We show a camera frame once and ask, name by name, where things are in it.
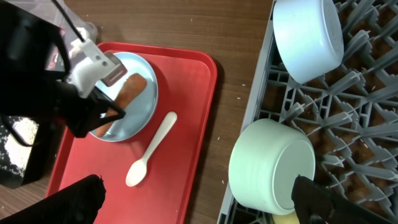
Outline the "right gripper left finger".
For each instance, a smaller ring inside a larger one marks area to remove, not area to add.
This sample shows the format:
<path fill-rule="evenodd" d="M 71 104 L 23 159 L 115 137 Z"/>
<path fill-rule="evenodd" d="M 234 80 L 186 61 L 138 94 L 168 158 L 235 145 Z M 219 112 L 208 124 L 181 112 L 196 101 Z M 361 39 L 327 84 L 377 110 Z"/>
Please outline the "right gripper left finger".
<path fill-rule="evenodd" d="M 93 224 L 105 195 L 103 179 L 92 174 L 1 219 L 1 224 Z"/>

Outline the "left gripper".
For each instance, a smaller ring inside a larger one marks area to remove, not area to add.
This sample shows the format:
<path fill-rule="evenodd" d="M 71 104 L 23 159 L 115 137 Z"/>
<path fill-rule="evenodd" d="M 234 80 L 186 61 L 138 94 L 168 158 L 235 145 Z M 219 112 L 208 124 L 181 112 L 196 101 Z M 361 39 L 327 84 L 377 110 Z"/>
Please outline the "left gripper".
<path fill-rule="evenodd" d="M 89 97 L 81 98 L 71 84 L 55 80 L 53 87 L 52 119 L 66 124 L 76 138 L 85 138 L 90 131 L 126 115 L 98 88 Z"/>

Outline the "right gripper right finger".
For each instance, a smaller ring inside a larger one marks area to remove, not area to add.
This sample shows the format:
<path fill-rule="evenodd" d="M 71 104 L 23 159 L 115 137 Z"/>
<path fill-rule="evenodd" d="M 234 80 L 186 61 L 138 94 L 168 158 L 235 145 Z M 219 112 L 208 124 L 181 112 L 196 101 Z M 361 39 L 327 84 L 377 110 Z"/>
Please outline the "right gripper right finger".
<path fill-rule="evenodd" d="M 295 179 L 291 198 L 300 224 L 392 224 L 301 175 Z"/>

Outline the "large light blue plate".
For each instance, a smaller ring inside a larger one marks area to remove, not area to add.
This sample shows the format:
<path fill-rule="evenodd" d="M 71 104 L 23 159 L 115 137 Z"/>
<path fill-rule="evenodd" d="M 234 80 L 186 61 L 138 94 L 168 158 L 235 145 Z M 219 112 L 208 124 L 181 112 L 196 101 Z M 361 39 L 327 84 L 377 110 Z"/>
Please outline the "large light blue plate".
<path fill-rule="evenodd" d="M 124 109 L 124 118 L 115 121 L 108 129 L 102 141 L 119 142 L 127 140 L 137 134 L 152 118 L 158 101 L 158 83 L 155 71 L 144 58 L 130 52 L 116 52 L 114 54 L 127 68 L 127 74 L 119 79 L 111 87 L 107 87 L 102 81 L 96 84 L 97 89 L 115 100 L 126 80 L 137 73 L 146 79 L 147 85 L 132 102 Z"/>

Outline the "yellow plastic cup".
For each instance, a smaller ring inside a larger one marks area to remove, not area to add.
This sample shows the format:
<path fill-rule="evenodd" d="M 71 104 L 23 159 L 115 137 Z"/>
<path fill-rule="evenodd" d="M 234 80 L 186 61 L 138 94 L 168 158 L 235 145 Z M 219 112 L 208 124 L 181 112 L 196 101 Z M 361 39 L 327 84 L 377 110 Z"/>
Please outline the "yellow plastic cup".
<path fill-rule="evenodd" d="M 300 224 L 296 212 L 287 215 L 272 215 L 274 224 Z"/>

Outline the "orange carrot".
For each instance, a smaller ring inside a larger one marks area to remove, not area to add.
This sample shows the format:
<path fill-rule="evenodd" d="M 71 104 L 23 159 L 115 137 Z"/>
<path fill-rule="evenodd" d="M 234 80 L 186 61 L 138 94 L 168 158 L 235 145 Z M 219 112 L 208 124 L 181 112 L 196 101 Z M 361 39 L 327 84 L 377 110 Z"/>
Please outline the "orange carrot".
<path fill-rule="evenodd" d="M 126 109 L 127 106 L 145 90 L 146 86 L 146 79 L 140 74 L 134 73 L 124 82 L 123 87 L 114 101 L 116 106 L 120 107 L 122 110 Z M 96 136 L 102 138 L 112 124 L 113 122 L 110 122 L 98 127 L 96 129 Z"/>

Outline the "white plastic spoon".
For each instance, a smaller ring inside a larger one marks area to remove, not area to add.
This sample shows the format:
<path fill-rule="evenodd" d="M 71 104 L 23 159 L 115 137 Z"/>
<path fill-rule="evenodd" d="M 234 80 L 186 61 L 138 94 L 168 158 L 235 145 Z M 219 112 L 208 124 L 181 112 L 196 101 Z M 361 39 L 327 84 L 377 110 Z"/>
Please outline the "white plastic spoon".
<path fill-rule="evenodd" d="M 131 167 L 129 168 L 125 181 L 128 187 L 136 186 L 145 178 L 147 174 L 147 163 L 151 155 L 159 146 L 159 144 L 162 142 L 164 137 L 166 137 L 166 135 L 172 129 L 176 121 L 177 121 L 176 112 L 170 111 L 165 115 L 165 118 L 163 119 L 159 128 L 154 134 L 154 137 L 152 138 L 143 156 L 137 161 L 133 162 Z"/>

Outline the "mint green bowl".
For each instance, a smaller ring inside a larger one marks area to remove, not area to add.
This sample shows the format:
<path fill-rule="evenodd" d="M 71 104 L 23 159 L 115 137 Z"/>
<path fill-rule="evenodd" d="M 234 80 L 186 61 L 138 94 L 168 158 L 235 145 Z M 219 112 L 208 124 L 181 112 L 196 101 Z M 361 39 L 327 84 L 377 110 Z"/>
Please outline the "mint green bowl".
<path fill-rule="evenodd" d="M 228 178 L 242 206 L 276 215 L 292 213 L 292 190 L 300 175 L 315 176 L 313 146 L 300 131 L 272 119 L 259 119 L 238 137 Z"/>

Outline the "white rice pile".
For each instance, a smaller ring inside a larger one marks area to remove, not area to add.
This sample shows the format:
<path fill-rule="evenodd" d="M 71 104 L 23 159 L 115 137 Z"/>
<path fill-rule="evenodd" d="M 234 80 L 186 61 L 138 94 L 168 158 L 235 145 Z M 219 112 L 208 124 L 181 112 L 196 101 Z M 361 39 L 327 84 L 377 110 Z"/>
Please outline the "white rice pile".
<path fill-rule="evenodd" d="M 33 144 L 39 125 L 28 118 L 12 118 L 13 129 L 27 143 Z M 23 176 L 27 168 L 32 147 L 19 144 L 7 130 L 1 131 L 1 169 Z"/>

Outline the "small light blue bowl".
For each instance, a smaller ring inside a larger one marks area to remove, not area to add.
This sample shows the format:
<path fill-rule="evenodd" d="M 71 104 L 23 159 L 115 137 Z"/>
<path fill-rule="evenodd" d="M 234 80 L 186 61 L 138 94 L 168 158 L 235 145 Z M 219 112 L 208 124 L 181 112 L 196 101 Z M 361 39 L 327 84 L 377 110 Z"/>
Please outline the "small light blue bowl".
<path fill-rule="evenodd" d="M 297 83 L 304 84 L 342 63 L 343 35 L 332 0 L 278 0 L 273 26 L 282 62 Z"/>

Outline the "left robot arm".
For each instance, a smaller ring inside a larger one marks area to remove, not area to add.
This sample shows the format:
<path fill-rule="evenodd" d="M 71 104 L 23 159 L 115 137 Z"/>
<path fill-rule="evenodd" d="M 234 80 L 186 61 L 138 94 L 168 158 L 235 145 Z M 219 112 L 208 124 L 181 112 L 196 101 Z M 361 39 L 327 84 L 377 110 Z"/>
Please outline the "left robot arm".
<path fill-rule="evenodd" d="M 60 123 L 83 138 L 124 118 L 96 85 L 114 85 L 125 66 L 92 40 L 78 41 L 85 59 L 72 65 L 61 28 L 1 2 L 2 185 L 14 189 L 41 178 Z"/>

